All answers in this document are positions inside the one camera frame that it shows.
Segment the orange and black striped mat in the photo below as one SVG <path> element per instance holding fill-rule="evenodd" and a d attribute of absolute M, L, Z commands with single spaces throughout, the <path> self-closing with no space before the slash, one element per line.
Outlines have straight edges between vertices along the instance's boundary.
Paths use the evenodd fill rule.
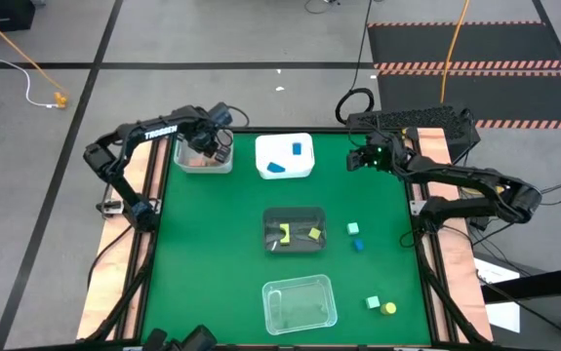
<path fill-rule="evenodd" d="M 377 69 L 442 69 L 452 22 L 370 23 Z M 561 55 L 539 21 L 467 22 L 452 69 L 559 69 Z"/>
<path fill-rule="evenodd" d="M 381 106 L 437 105 L 442 71 L 381 71 Z M 561 129 L 561 71 L 453 71 L 446 103 L 469 107 L 478 128 Z"/>

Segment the white cable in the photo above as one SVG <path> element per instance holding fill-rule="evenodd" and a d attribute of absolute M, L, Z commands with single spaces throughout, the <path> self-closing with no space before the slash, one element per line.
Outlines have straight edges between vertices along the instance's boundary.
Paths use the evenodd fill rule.
<path fill-rule="evenodd" d="M 28 72 L 27 72 L 25 69 L 23 69 L 22 67 L 19 67 L 19 66 L 15 65 L 15 64 L 13 64 L 13 63 L 11 63 L 11 62 L 5 61 L 5 60 L 3 60 L 3 59 L 0 59 L 0 62 L 1 62 L 1 63 L 5 63 L 5 64 L 8 64 L 8 65 L 10 65 L 11 67 L 13 67 L 13 68 L 15 68 L 15 69 L 21 71 L 22 73 L 24 73 L 24 76 L 26 77 L 26 93 L 25 93 L 24 96 L 26 97 L 26 100 L 27 100 L 28 102 L 30 102 L 31 104 L 33 104 L 33 105 L 35 105 L 35 106 L 39 106 L 39 107 L 46 107 L 46 108 L 53 108 L 53 107 L 56 107 L 56 106 L 55 106 L 54 104 L 52 104 L 52 103 L 38 103 L 38 102 L 35 102 L 35 101 L 33 101 L 32 99 L 30 99 L 30 97 L 28 96 L 28 94 L 30 93 L 30 76 L 28 75 Z"/>

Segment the white container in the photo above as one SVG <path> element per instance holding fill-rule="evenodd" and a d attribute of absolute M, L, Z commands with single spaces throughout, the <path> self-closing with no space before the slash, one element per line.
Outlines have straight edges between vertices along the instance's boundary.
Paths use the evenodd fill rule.
<path fill-rule="evenodd" d="M 301 154 L 293 154 L 293 144 L 301 144 Z M 315 166 L 312 137 L 308 133 L 259 136 L 256 140 L 257 170 L 263 179 L 286 179 L 310 175 Z M 285 169 L 274 173 L 267 169 L 274 163 Z"/>
<path fill-rule="evenodd" d="M 218 134 L 220 141 L 224 144 L 229 144 L 232 141 L 232 132 L 226 131 L 229 135 L 222 135 L 223 132 Z M 234 154 L 234 143 L 230 146 L 230 153 L 226 158 L 225 163 L 221 164 L 214 159 L 210 159 L 201 153 L 193 151 L 187 144 L 186 140 L 176 142 L 176 151 L 174 152 L 174 162 L 179 165 L 179 167 L 192 174 L 227 174 L 232 171 L 232 156 Z M 216 166 L 192 166 L 190 163 L 192 160 L 196 160 L 200 163 L 217 163 Z"/>

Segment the orange cable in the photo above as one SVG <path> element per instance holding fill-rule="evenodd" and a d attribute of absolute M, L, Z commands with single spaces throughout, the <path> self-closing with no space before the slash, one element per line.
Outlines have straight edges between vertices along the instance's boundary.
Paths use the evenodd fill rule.
<path fill-rule="evenodd" d="M 35 69 L 37 69 L 39 73 L 41 73 L 44 76 L 44 78 L 46 78 L 52 85 L 54 85 L 59 90 L 61 90 L 61 92 L 64 93 L 66 96 L 69 96 L 69 93 L 66 88 L 62 87 L 53 78 L 51 78 L 48 74 L 46 74 L 46 72 L 44 72 L 44 70 L 42 70 L 42 68 L 37 63 L 35 63 L 35 61 L 33 61 L 27 54 L 25 54 L 22 50 L 20 50 L 20 48 L 17 47 L 16 44 L 14 44 L 14 42 L 11 41 L 11 39 L 7 38 L 7 36 L 3 34 L 2 31 L 0 31 L 0 36 L 3 39 L 5 39 L 7 44 L 9 44 L 12 48 L 14 48 L 18 52 L 18 54 L 20 54 L 24 59 L 29 61 L 35 67 Z"/>
<path fill-rule="evenodd" d="M 452 38 L 452 44 L 449 46 L 449 53 L 447 54 L 447 59 L 445 60 L 445 71 L 443 72 L 443 81 L 440 86 L 440 103 L 445 101 L 445 86 L 447 84 L 447 71 L 449 70 L 449 63 L 452 59 L 452 54 L 454 53 L 454 47 L 456 46 L 456 40 L 458 40 L 458 33 L 460 32 L 460 27 L 464 21 L 464 16 L 466 15 L 466 9 L 468 9 L 468 0 L 464 1 L 464 8 L 460 14 L 460 19 L 458 19 L 458 25 L 456 25 L 456 31 L 454 32 L 454 38 Z"/>

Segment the wooden table edge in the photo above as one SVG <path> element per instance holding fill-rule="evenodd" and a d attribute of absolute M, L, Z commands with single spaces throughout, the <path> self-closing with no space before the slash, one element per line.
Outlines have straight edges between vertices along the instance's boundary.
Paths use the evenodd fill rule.
<path fill-rule="evenodd" d="M 160 187 L 161 170 L 163 160 L 167 150 L 167 140 L 159 141 L 159 150 L 156 155 L 156 167 L 151 183 L 150 197 L 157 197 Z M 131 163 L 126 169 L 126 179 L 137 190 L 141 191 L 150 154 L 150 143 L 142 144 L 138 147 L 131 159 Z M 419 129 L 419 145 L 421 154 L 430 157 L 435 162 L 451 163 L 449 150 L 445 135 L 441 129 Z M 421 191 L 414 186 L 416 199 L 421 197 Z M 459 198 L 458 189 L 453 185 L 430 183 L 429 193 L 432 196 L 443 196 L 449 200 Z M 447 225 L 455 227 L 462 232 L 466 232 L 466 225 L 462 219 L 451 219 Z M 109 219 L 104 223 L 102 237 L 100 239 L 99 251 L 110 243 L 113 238 L 128 226 L 128 222 L 121 216 Z M 120 297 L 124 277 L 128 266 L 129 256 L 132 246 L 132 235 L 124 238 L 97 265 L 92 283 L 87 293 L 85 307 L 79 324 L 77 338 L 86 337 L 93 332 L 110 312 L 111 307 Z M 466 239 L 460 233 L 455 233 L 451 229 L 442 229 L 439 232 L 441 254 L 449 292 L 464 316 L 475 326 L 475 328 L 488 339 L 492 339 L 490 324 L 484 299 L 481 293 L 479 280 L 475 275 L 475 262 L 472 249 Z M 145 255 L 147 238 L 144 237 L 141 245 L 140 261 Z M 430 264 L 433 264 L 433 257 L 428 255 Z M 447 341 L 447 326 L 443 305 L 432 291 L 433 308 L 436 315 L 436 329 L 440 340 Z M 129 314 L 124 331 L 125 338 L 134 336 L 134 325 L 139 308 L 139 292 L 131 301 Z M 461 341 L 463 335 L 458 331 Z"/>

